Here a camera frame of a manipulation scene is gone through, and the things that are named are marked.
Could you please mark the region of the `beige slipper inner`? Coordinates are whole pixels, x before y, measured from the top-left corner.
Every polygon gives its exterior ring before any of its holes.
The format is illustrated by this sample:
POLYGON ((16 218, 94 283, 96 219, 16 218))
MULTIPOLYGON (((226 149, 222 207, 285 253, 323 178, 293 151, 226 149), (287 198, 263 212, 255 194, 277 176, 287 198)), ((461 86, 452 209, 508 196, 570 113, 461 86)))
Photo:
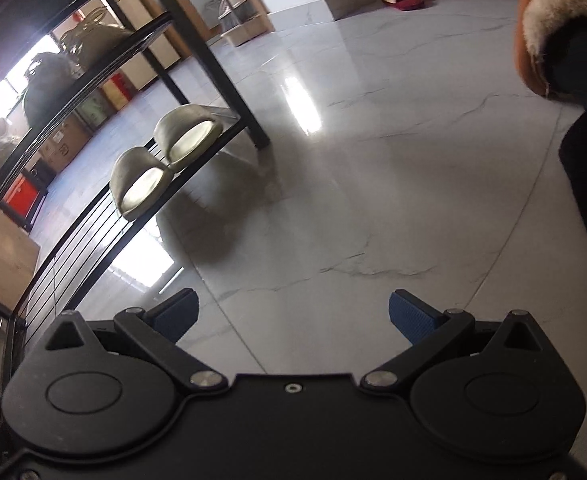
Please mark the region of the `beige slipper inner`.
POLYGON ((127 221, 138 219, 159 200, 174 176, 174 171, 147 148, 130 148, 116 160, 111 172, 109 188, 116 209, 127 221))

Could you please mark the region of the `red cabinet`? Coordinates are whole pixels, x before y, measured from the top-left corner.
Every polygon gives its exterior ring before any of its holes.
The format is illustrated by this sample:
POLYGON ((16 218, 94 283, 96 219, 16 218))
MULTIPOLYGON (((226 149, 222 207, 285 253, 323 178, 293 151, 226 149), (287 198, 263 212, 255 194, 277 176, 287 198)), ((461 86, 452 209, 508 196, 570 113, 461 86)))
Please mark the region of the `red cabinet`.
POLYGON ((20 229, 29 233, 47 194, 42 182, 22 170, 0 202, 0 209, 20 229))

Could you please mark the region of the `cardboard box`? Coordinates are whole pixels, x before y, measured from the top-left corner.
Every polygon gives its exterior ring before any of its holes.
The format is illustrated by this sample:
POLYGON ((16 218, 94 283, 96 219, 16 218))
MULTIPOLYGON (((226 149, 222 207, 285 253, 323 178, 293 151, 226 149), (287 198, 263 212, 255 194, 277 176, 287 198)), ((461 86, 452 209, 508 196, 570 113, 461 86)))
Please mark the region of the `cardboard box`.
POLYGON ((38 152, 46 164, 56 174, 60 174, 76 159, 90 140, 92 140, 90 130, 80 118, 72 114, 48 136, 38 152))

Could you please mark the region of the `green framed box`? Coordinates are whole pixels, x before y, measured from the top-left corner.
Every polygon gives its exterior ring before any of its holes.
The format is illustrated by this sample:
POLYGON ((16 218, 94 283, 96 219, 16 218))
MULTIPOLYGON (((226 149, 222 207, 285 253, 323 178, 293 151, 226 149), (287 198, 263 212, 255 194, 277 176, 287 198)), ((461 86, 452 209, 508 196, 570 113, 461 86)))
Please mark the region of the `green framed box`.
POLYGON ((113 115, 113 108, 103 92, 96 89, 78 104, 75 113, 89 128, 97 130, 113 115))

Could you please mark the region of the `black metal shoe rack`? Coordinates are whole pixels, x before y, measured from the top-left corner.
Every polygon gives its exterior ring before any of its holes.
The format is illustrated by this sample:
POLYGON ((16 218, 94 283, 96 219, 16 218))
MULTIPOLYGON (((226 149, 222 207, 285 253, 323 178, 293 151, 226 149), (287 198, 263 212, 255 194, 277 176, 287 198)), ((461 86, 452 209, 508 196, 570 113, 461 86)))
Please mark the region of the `black metal shoe rack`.
POLYGON ((9 361, 19 362, 52 322, 72 309, 107 318, 126 306, 154 306, 190 287, 205 318, 220 319, 186 249, 190 240, 204 240, 214 218, 189 193, 199 183, 252 191, 250 166, 234 151, 248 138, 250 148, 265 155, 269 138, 178 0, 161 0, 159 14, 130 16, 133 1, 0 0, 0 60, 5 53, 33 56, 38 44, 58 40, 75 14, 98 6, 108 9, 107 23, 132 32, 89 70, 80 70, 57 114, 0 144, 0 202, 22 170, 48 190, 29 233, 0 209, 0 315, 9 361), (113 115, 92 130, 75 109, 96 89, 113 115), (143 146, 168 166, 153 131, 166 113, 186 104, 203 106, 223 124, 223 132, 194 162, 174 172, 148 211, 125 220, 109 188, 116 160, 143 146), (72 114, 92 140, 56 174, 38 150, 72 114))

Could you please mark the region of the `brown fur-lined boot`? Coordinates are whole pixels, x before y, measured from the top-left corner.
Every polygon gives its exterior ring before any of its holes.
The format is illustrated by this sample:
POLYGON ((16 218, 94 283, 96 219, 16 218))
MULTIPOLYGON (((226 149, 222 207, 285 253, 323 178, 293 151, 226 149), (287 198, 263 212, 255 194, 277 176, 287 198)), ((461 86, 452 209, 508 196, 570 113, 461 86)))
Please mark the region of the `brown fur-lined boot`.
POLYGON ((519 0, 514 42, 516 70, 523 83, 539 96, 551 94, 543 72, 547 40, 573 18, 587 18, 587 0, 519 0))

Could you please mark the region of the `beige slipper near rack post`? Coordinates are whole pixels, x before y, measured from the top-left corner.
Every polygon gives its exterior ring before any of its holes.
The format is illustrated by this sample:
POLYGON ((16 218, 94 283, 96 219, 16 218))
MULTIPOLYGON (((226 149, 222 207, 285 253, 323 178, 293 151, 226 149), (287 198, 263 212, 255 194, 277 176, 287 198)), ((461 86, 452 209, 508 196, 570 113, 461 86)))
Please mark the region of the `beige slipper near rack post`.
POLYGON ((153 131, 167 165, 184 170, 214 144, 223 124, 203 106, 186 104, 166 113, 153 131))

